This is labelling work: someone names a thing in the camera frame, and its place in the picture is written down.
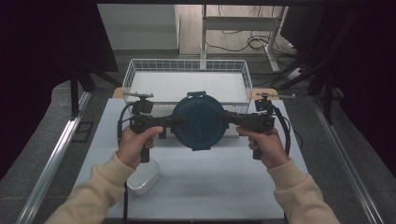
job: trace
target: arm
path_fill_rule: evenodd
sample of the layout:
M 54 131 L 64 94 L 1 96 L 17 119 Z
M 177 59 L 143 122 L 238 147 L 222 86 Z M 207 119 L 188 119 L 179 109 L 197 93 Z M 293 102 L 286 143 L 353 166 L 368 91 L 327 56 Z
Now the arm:
M 152 137 L 162 131 L 154 127 L 135 134 L 125 128 L 119 150 L 105 164 L 94 165 L 91 178 L 75 187 L 46 223 L 101 223 L 108 208 L 124 193 L 124 182 L 140 164 L 140 150 L 154 147 Z
M 262 151 L 262 163 L 276 184 L 276 201 L 290 223 L 340 223 L 311 175 L 304 175 L 282 146 L 277 130 L 268 134 L 254 133 L 244 128 L 237 131 L 249 138 L 249 147 Z

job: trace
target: metal rail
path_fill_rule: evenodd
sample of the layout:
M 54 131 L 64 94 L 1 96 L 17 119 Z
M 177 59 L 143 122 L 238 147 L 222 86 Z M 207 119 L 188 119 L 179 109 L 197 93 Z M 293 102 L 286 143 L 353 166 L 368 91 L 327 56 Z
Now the metal rail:
M 58 140 L 58 143 L 56 144 L 55 148 L 52 151 L 52 154 L 49 157 L 47 165 L 44 167 L 41 176 L 35 183 L 35 187 L 30 194 L 25 206 L 23 207 L 16 223 L 32 223 L 33 219 L 35 218 L 38 208 L 43 202 L 43 199 L 47 194 L 50 184 L 52 183 L 53 177 L 55 177 L 59 165 L 64 158 L 64 153 L 66 152 L 67 147 L 71 142 L 72 136 L 81 121 L 81 117 L 84 113 L 84 109 L 87 106 L 88 101 L 90 100 L 90 97 L 90 93 L 83 92 L 79 100 L 79 112 L 76 118 L 67 122 L 64 131 Z
M 355 190 L 355 193 L 358 196 L 358 200 L 361 203 L 361 206 L 366 213 L 370 223 L 378 224 L 384 223 L 382 217 L 379 215 L 378 210 L 376 208 L 375 202 L 369 192 L 369 190 L 365 187 L 364 183 L 361 180 L 361 177 L 358 174 L 358 171 L 355 169 L 352 161 L 347 155 L 347 151 L 344 148 L 340 138 L 338 137 L 333 126 L 329 125 L 327 120 L 325 119 L 322 111 L 322 107 L 318 97 L 310 96 L 310 100 L 312 105 L 314 106 L 318 117 L 320 119 L 321 124 L 323 125 L 326 134 L 329 136 L 332 147 L 334 148 L 335 154 L 341 162 L 341 165 L 346 172 L 346 176 L 349 179 L 349 182 L 352 188 Z

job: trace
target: black handle grip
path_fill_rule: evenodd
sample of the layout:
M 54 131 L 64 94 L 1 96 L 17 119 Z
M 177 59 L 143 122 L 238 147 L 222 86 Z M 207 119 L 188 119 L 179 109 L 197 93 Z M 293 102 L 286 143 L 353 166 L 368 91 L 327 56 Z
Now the black handle grip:
M 140 158 L 142 163 L 148 163 L 149 162 L 149 149 L 143 147 L 142 151 L 140 152 Z
M 253 159 L 257 161 L 262 159 L 262 151 L 259 148 L 253 150 Z

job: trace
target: white container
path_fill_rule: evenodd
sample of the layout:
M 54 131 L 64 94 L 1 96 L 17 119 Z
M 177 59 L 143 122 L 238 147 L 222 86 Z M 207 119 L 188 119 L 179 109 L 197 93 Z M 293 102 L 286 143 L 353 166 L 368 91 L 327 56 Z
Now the white container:
M 252 93 L 248 65 L 242 60 L 133 59 L 122 84 L 126 104 L 139 100 L 131 93 L 154 95 L 148 98 L 154 103 L 153 117 L 171 115 L 176 104 L 192 91 L 205 91 L 225 110 L 247 113 Z M 224 137 L 238 137 L 235 127 L 230 124 Z M 167 137 L 174 137 L 166 132 Z
M 150 158 L 147 163 L 140 163 L 136 171 L 128 178 L 127 185 L 132 193 L 142 195 L 146 193 L 160 177 L 160 166 Z

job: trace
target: black curtain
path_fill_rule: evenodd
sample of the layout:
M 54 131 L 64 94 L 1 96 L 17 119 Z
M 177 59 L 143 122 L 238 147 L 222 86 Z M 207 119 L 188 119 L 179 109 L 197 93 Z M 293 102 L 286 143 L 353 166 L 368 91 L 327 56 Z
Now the black curtain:
M 45 115 L 54 87 L 73 72 L 88 76 L 87 67 L 118 68 L 95 2 L 0 4 L 3 177 Z
M 341 107 L 396 176 L 395 10 L 391 1 L 365 6 L 333 68 Z

